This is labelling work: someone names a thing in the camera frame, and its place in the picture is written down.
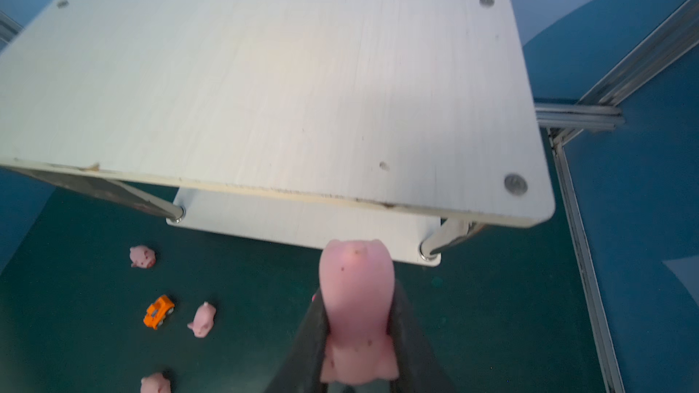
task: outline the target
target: toy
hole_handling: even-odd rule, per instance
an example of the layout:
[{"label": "toy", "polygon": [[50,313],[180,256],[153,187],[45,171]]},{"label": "toy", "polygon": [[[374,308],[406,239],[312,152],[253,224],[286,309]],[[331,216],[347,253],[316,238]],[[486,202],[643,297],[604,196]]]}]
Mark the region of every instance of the toy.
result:
[{"label": "toy", "polygon": [[131,267],[150,269],[155,265],[155,252],[147,246],[140,245],[130,249]]},{"label": "toy", "polygon": [[194,336],[197,338],[204,338],[206,334],[209,333],[211,328],[214,328],[214,315],[216,314],[216,309],[214,305],[208,302],[204,302],[198,309],[197,314],[194,315],[194,321],[187,323],[187,328],[194,331]]},{"label": "toy", "polygon": [[162,373],[153,373],[141,379],[141,393],[170,393],[170,380]]},{"label": "toy", "polygon": [[169,297],[163,294],[148,307],[145,317],[143,318],[143,323],[149,328],[158,329],[158,327],[163,324],[165,316],[172,314],[174,310],[175,304],[170,301]]},{"label": "toy", "polygon": [[379,240],[332,240],[321,254],[319,277],[330,328],[321,382],[397,379],[387,333],[395,275],[386,246]]}]

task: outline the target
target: pink pig toy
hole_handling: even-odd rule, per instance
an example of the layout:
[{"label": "pink pig toy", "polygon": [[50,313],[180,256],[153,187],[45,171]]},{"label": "pink pig toy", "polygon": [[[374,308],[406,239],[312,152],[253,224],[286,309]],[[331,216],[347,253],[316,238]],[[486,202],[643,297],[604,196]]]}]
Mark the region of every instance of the pink pig toy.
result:
[{"label": "pink pig toy", "polygon": [[332,240],[320,256],[319,277],[330,325],[321,382],[397,379],[387,334],[396,281],[386,246],[379,240]]},{"label": "pink pig toy", "polygon": [[162,373],[153,373],[141,379],[141,393],[170,393],[170,380]]},{"label": "pink pig toy", "polygon": [[204,302],[197,310],[197,314],[194,315],[194,321],[187,323],[187,328],[194,331],[194,336],[197,338],[204,338],[211,328],[214,328],[214,315],[216,314],[216,309],[214,305],[208,302]]},{"label": "pink pig toy", "polygon": [[155,252],[144,245],[131,248],[129,258],[131,258],[131,267],[150,269],[155,264]]}]

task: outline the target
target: green floor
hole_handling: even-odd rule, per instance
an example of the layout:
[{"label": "green floor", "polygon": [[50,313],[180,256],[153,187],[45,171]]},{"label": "green floor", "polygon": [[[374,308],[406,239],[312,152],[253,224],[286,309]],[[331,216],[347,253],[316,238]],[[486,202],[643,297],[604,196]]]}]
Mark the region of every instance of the green floor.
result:
[{"label": "green floor", "polygon": [[[554,188],[547,223],[488,229],[434,269],[396,265],[459,391],[604,391]],[[154,268],[129,266],[139,243],[157,251]],[[137,392],[163,370],[175,393],[260,392],[318,286],[319,254],[179,229],[57,190],[0,275],[0,392]],[[142,319],[161,294],[176,308],[153,331]],[[197,339],[186,324],[205,300],[216,325]]]}]

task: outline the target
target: toy vehicle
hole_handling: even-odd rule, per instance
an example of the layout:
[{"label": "toy vehicle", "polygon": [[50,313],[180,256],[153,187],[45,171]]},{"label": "toy vehicle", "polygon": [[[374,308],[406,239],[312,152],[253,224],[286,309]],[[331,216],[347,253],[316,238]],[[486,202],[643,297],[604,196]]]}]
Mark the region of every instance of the toy vehicle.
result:
[{"label": "toy vehicle", "polygon": [[169,297],[163,294],[148,307],[145,317],[143,318],[143,323],[149,328],[158,329],[158,327],[163,324],[165,316],[172,314],[174,310],[175,304],[170,301]]}]

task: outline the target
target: pig head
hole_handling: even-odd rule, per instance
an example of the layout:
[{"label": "pig head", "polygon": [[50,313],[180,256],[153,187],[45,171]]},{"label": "pig head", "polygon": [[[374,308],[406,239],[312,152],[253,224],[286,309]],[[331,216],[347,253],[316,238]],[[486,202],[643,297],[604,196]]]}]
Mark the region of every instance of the pig head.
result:
[{"label": "pig head", "polygon": [[131,258],[131,267],[150,269],[155,265],[155,252],[144,245],[131,248],[129,258]]},{"label": "pig head", "polygon": [[379,240],[332,240],[320,256],[319,277],[330,327],[321,382],[397,379],[387,333],[396,281],[386,246]]},{"label": "pig head", "polygon": [[214,315],[216,314],[216,309],[214,305],[208,302],[204,302],[198,309],[197,314],[194,315],[194,321],[187,323],[187,328],[194,331],[194,336],[197,338],[204,338],[206,334],[209,333],[211,328],[214,328]]},{"label": "pig head", "polygon": [[170,380],[160,372],[153,373],[141,379],[141,393],[171,393]]}]

